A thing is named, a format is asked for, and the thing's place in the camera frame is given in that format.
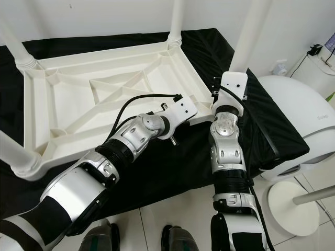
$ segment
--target white tile floor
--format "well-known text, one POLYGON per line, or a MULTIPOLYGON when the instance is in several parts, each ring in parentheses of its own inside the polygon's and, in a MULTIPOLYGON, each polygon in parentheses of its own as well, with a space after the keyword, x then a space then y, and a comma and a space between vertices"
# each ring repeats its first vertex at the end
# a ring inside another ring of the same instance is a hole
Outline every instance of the white tile floor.
MULTIPOLYGON (((311 192, 334 185, 334 177, 335 157, 320 163, 317 170, 298 175, 296 178, 311 192)), ((294 178, 287 181, 297 184, 294 178)), ((267 229, 276 251, 335 250, 335 227, 323 211, 320 210, 320 228, 316 233, 307 237, 289 234, 274 220, 267 206, 267 192, 273 183, 261 177, 255 178, 254 182, 267 229)), ((160 251, 161 231, 167 224, 179 225, 187 229, 193 235, 200 250, 211 250, 210 220, 216 214, 212 205, 213 194, 214 187, 207 186, 190 190, 139 210, 109 217, 110 222, 117 223, 120 228, 121 251, 160 251)), ((322 200, 322 203, 332 218, 335 218, 335 197, 322 200)), ((87 231, 76 237, 66 237, 54 250, 78 250, 86 233, 87 231)))

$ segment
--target white wall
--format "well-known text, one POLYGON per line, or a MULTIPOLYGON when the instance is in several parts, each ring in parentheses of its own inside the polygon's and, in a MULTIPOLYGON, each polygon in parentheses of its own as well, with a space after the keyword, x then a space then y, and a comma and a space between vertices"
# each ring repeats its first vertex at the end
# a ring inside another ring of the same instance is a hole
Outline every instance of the white wall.
MULTIPOLYGON (((172 0, 3 0, 0 15, 22 41, 170 28, 172 0)), ((188 0, 184 30, 217 28, 235 47, 251 0, 188 0)), ((335 32, 334 0, 274 0, 250 68, 268 75, 278 59, 288 68, 313 43, 335 32)))

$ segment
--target black tablecloth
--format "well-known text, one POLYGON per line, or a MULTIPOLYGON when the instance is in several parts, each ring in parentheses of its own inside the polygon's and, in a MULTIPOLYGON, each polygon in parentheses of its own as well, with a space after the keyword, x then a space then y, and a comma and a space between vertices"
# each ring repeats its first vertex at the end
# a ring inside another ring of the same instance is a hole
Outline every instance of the black tablecloth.
MULTIPOLYGON (((106 37, 46 39, 25 42, 36 59, 99 51, 165 41, 167 32, 106 37)), ((208 88, 213 77, 227 71, 233 49, 216 29, 182 32, 182 49, 208 88)), ((309 151, 299 133, 266 93, 257 78, 247 71, 251 114, 241 120, 240 144, 252 176, 309 151)), ((5 46, 0 47, 0 130, 23 144, 23 76, 5 46)), ((170 141, 155 140, 129 168, 116 185, 110 201, 99 217, 129 211, 177 195, 189 189, 212 184, 208 143, 210 122, 180 126, 170 141)), ((0 162, 0 218, 34 207, 48 182, 71 165, 50 170, 41 180, 17 178, 0 162)))

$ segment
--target white round device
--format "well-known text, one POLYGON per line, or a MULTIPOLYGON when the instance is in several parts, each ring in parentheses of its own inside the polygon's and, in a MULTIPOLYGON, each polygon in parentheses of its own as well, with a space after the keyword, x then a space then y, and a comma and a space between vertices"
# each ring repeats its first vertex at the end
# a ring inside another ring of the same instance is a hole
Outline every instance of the white round device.
POLYGON ((292 177, 335 153, 335 110, 315 90, 283 76, 260 77, 267 93, 308 144, 309 153, 262 173, 267 180, 292 177))

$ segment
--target white pole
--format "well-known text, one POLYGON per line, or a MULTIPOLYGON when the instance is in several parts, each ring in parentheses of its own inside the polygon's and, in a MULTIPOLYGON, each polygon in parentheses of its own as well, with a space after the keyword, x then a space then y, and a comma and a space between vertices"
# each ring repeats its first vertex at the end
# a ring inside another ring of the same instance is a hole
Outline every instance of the white pole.
POLYGON ((167 37, 169 46, 176 47, 182 44, 182 25, 185 10, 185 0, 174 0, 170 34, 167 37))
POLYGON ((230 72, 246 72, 272 0, 253 0, 232 58, 230 72))
POLYGON ((36 67, 37 61, 30 55, 23 44, 15 37, 8 24, 0 18, 0 36, 13 55, 16 67, 19 70, 32 69, 36 67))
POLYGON ((0 131, 0 159, 10 165, 15 174, 28 172, 41 162, 39 154, 26 151, 3 131, 0 131))
POLYGON ((301 204, 309 203, 311 201, 328 198, 331 196, 335 196, 335 186, 327 187, 327 188, 320 189, 315 192, 310 192, 305 195, 294 197, 293 203, 296 205, 301 205, 301 204))

